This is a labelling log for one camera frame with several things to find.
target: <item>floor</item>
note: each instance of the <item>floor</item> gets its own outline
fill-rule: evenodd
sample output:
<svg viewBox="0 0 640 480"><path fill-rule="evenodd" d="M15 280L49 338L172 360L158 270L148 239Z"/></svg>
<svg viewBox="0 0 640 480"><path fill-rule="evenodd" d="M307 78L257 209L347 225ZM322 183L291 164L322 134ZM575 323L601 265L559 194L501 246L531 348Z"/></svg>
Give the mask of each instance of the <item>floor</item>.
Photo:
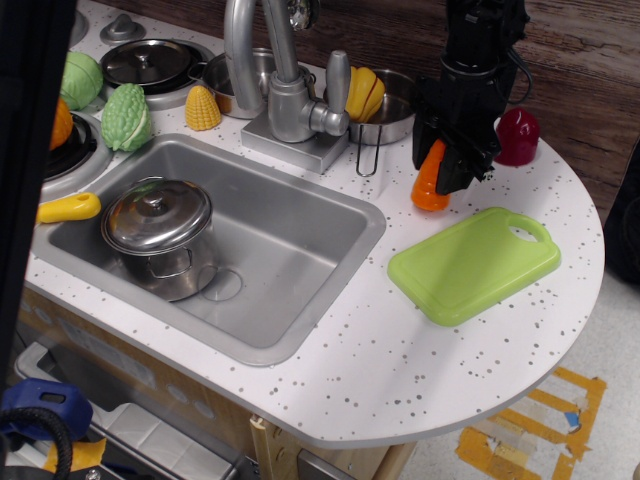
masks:
<svg viewBox="0 0 640 480"><path fill-rule="evenodd" d="M607 271L562 376L504 417L419 442L400 480L631 480L640 463L639 347L640 286Z"/></svg>

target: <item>faucet handle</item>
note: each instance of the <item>faucet handle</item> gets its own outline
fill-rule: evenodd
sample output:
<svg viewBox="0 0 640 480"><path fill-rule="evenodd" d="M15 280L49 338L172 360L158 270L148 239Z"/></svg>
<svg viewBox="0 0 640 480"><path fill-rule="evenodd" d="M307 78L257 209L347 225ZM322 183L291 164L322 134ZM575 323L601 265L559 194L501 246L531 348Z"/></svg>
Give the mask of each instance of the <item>faucet handle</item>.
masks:
<svg viewBox="0 0 640 480"><path fill-rule="evenodd" d="M334 50L327 63L327 105L331 113L343 113L349 97L351 67L347 52Z"/></svg>

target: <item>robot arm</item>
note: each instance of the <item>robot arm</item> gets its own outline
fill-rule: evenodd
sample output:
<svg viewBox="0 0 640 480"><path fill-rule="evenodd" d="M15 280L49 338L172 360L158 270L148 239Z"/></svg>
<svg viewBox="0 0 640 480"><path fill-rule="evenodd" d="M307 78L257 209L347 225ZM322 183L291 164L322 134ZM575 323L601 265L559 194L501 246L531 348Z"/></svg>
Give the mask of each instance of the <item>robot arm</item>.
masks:
<svg viewBox="0 0 640 480"><path fill-rule="evenodd" d="M532 85L513 49L528 21L524 0L447 0L449 37L440 79L418 77L413 129L418 169L437 139L446 144L438 194L467 188L492 170L500 153L494 123L504 113L518 69L527 74L529 90Z"/></svg>

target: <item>white speckled countertop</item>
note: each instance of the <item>white speckled countertop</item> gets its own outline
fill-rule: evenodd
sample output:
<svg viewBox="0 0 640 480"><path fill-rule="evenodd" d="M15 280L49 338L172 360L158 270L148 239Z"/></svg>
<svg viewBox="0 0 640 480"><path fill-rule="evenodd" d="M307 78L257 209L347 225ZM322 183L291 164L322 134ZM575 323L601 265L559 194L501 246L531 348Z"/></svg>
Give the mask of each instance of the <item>white speckled countertop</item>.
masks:
<svg viewBox="0 0 640 480"><path fill-rule="evenodd" d="M73 50L99 60L100 30L121 11L81 0L89 32ZM181 38L222 53L221 39L132 15L147 38ZM318 86L322 88L321 70ZM93 112L99 118L100 112ZM27 285L312 444L358 448L403 443L470 424L526 394L553 370L585 326L604 268L600 220L584 186L546 143L525 167L495 165L492 178L452 195L446 211L413 206L411 136L380 151L378 173L355 173L356 146L324 175L242 147L245 122L186 128L183 109L152 112L154 135L183 133L375 204L387 229L298 351L269 368L246 366L32 257ZM544 125L541 126L544 136ZM373 158L373 147L363 159ZM118 154L113 163L125 156ZM429 321L389 280L396 253L492 206L543 223L560 268L455 328Z"/></svg>

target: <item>yellow handle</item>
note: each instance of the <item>yellow handle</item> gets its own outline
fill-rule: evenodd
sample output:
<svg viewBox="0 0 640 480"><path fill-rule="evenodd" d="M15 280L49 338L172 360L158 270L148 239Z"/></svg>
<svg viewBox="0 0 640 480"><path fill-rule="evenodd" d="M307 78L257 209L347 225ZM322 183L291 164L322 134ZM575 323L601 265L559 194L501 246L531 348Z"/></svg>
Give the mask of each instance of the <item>yellow handle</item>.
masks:
<svg viewBox="0 0 640 480"><path fill-rule="evenodd" d="M36 222L54 223L68 220L86 220L95 217L102 205L97 195L83 192L70 197L43 203L38 207Z"/></svg>

